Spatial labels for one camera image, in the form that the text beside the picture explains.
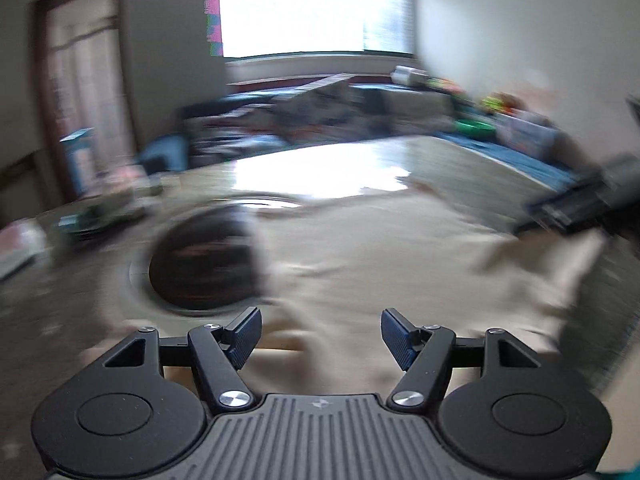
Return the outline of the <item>cream knit garment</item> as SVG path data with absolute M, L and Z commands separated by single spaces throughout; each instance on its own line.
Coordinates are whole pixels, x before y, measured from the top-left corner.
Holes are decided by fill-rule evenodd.
M 500 233 L 427 188 L 252 209 L 262 339 L 242 375 L 261 393 L 390 392 L 388 308 L 461 336 L 504 327 L 549 352 L 604 247 L 596 231 Z

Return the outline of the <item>clear plastic storage box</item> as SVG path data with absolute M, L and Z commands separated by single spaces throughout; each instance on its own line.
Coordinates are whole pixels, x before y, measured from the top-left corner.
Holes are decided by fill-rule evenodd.
M 499 143 L 529 157 L 550 159 L 558 140 L 557 128 L 505 114 L 495 114 L 494 123 Z

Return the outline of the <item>round induction cooktop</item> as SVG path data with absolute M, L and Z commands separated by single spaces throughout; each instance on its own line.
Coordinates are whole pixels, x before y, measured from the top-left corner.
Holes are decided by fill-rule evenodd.
M 129 265 L 131 287 L 171 314 L 204 318 L 262 296 L 254 210 L 238 202 L 179 214 Z

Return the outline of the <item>green plastic bowl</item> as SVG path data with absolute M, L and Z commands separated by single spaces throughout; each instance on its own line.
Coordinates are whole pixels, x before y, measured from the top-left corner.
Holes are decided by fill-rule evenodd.
M 496 127 L 489 122 L 461 118 L 456 120 L 456 133 L 468 139 L 487 141 L 496 136 Z

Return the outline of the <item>grey star quilted tablecloth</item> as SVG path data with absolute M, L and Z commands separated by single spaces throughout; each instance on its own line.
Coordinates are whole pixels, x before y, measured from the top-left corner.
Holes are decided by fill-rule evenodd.
M 559 351 L 602 394 L 614 434 L 604 466 L 639 458 L 639 260 L 621 237 L 510 232 L 524 204 L 561 185 L 422 136 L 242 159 L 164 179 L 150 214 L 74 247 L 48 247 L 1 286 L 1 474 L 42 475 L 30 416 L 55 387 L 142 325 L 198 324 L 144 282 L 157 237 L 226 198 L 244 202 L 265 336 L 244 368 L 256 389 L 390 391 L 398 370 L 378 316 L 388 307 L 462 335 L 502 326 Z

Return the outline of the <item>teal flat device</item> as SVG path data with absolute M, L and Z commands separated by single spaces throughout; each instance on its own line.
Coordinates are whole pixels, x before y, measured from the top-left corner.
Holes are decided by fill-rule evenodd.
M 61 217 L 58 230 L 70 240 L 93 240 L 145 216 L 145 206 L 110 209 L 104 205 L 94 205 L 77 214 Z

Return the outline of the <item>pink tissue box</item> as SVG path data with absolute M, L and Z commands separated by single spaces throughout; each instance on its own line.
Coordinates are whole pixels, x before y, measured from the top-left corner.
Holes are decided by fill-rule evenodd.
M 11 222 L 0 232 L 0 278 L 4 280 L 46 250 L 46 233 L 35 219 Z

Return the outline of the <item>white plush toy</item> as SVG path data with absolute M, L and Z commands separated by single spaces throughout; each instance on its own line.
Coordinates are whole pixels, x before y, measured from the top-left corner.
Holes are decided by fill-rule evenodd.
M 415 67 L 397 65 L 390 73 L 393 84 L 407 88 L 425 88 L 431 77 L 425 70 Z

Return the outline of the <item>blue corner sofa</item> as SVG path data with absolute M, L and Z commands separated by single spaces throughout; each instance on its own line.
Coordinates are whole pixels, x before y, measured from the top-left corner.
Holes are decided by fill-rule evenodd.
M 177 129 L 136 157 L 148 174 L 181 172 L 311 146 L 436 136 L 504 162 L 552 188 L 572 180 L 552 146 L 538 155 L 508 148 L 495 123 L 472 114 L 457 92 L 414 91 L 348 79 L 229 94 L 183 107 Z

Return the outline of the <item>light blue small cabinet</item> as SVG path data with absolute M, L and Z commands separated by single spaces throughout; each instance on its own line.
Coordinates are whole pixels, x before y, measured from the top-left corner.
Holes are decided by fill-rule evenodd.
M 93 128 L 82 128 L 63 136 L 60 140 L 70 180 L 77 196 L 92 191 L 98 183 L 92 134 Z

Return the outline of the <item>butterfly pillow upright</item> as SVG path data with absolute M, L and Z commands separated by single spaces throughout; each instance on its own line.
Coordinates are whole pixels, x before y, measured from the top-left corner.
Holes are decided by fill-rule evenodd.
M 337 74 L 277 96 L 270 102 L 273 131 L 295 145 L 361 139 L 367 121 L 351 83 L 351 74 Z

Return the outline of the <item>window with green frame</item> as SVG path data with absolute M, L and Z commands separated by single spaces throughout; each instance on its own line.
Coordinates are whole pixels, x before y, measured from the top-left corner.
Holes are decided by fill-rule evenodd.
M 413 52 L 413 0 L 204 0 L 215 56 Z

